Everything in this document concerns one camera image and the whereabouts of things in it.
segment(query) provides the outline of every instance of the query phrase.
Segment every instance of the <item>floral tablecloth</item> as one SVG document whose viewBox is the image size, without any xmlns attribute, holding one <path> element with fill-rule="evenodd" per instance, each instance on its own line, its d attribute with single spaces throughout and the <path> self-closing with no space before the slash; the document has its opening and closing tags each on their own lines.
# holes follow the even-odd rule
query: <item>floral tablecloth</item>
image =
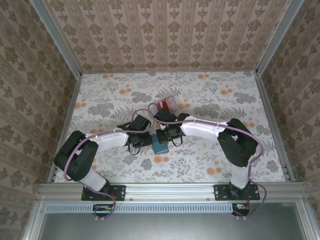
<svg viewBox="0 0 320 240">
<path fill-rule="evenodd" d="M 179 113 L 216 122 L 241 120 L 265 147 L 253 164 L 252 179 L 285 181 L 253 72 L 159 72 L 84 74 L 68 133 L 101 133 L 129 122 L 136 109 L 174 96 Z M 231 164 L 218 141 L 194 136 L 169 153 L 144 147 L 131 155 L 126 147 L 96 155 L 92 168 L 112 183 L 228 182 Z M 64 182 L 59 169 L 55 182 Z"/>
</svg>

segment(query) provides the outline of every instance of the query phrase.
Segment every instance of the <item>mounting plate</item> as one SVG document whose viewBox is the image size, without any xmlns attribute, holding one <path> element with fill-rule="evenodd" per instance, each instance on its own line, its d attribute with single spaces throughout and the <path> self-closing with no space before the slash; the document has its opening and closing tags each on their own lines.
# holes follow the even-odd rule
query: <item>mounting plate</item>
<svg viewBox="0 0 320 240">
<path fill-rule="evenodd" d="M 239 197 L 234 197 L 231 193 L 230 184 L 217 184 L 213 186 L 214 197 L 216 201 L 232 201 L 240 200 L 247 201 L 248 195 L 250 200 L 260 200 L 258 186 L 255 184 L 248 184 L 244 189 L 239 189 Z"/>
<path fill-rule="evenodd" d="M 116 201 L 124 201 L 126 196 L 126 186 L 110 185 L 108 194 L 113 196 Z M 86 187 L 83 187 L 81 200 L 82 201 L 112 201 L 110 197 L 94 193 L 89 189 L 87 189 Z"/>
</svg>

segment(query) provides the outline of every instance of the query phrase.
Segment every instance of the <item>floral wallpaper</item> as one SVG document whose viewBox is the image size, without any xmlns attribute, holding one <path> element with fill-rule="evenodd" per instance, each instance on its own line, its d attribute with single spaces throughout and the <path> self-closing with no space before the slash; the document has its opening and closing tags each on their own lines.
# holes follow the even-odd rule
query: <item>floral wallpaper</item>
<svg viewBox="0 0 320 240">
<path fill-rule="evenodd" d="M 320 1 L 305 0 L 263 80 L 295 177 L 320 220 Z"/>
<path fill-rule="evenodd" d="M 45 0 L 83 72 L 254 69 L 290 0 Z"/>
<path fill-rule="evenodd" d="M 27 0 L 0 1 L 0 239 L 17 240 L 45 183 L 75 79 Z"/>
<path fill-rule="evenodd" d="M 265 147 L 253 165 L 252 178 L 285 180 L 250 71 L 84 74 L 68 133 L 110 131 L 130 122 L 136 109 L 169 96 L 175 98 L 177 114 L 216 122 L 240 119 Z M 127 147 L 115 147 L 97 154 L 92 168 L 113 183 L 210 183 L 228 182 L 231 177 L 231 164 L 218 141 L 195 136 L 184 137 L 179 147 L 170 143 L 169 153 L 162 155 L 154 155 L 151 146 L 138 155 L 131 155 Z M 55 182 L 64 181 L 59 169 Z"/>
</svg>

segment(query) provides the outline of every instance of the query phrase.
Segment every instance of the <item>black bracket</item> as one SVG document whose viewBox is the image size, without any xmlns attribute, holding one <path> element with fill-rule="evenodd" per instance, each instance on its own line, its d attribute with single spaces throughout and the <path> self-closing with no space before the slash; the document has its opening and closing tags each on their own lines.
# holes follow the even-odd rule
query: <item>black bracket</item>
<svg viewBox="0 0 320 240">
<path fill-rule="evenodd" d="M 232 184 L 217 184 L 213 186 L 213 189 L 216 201 L 247 201 L 248 196 L 250 200 L 260 200 L 258 186 L 251 183 L 248 183 L 243 189 L 236 188 Z"/>
<path fill-rule="evenodd" d="M 124 201 L 126 197 L 126 186 L 125 185 L 110 185 L 108 186 L 107 193 L 115 198 L 116 201 Z M 110 197 L 94 193 L 83 187 L 82 190 L 82 201 L 112 201 Z"/>
</svg>

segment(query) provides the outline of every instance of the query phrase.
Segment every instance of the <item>patterned wall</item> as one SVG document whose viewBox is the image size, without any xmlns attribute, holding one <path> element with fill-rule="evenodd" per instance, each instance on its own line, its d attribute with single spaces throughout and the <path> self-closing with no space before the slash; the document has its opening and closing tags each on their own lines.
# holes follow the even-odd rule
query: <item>patterned wall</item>
<svg viewBox="0 0 320 240">
<path fill-rule="evenodd" d="M 253 69 L 289 0 L 45 0 L 83 72 Z"/>
<path fill-rule="evenodd" d="M 295 177 L 320 219 L 320 1 L 304 1 L 263 80 Z"/>
<path fill-rule="evenodd" d="M 47 181 L 75 80 L 27 0 L 0 1 L 0 239 L 19 239 Z"/>
</svg>

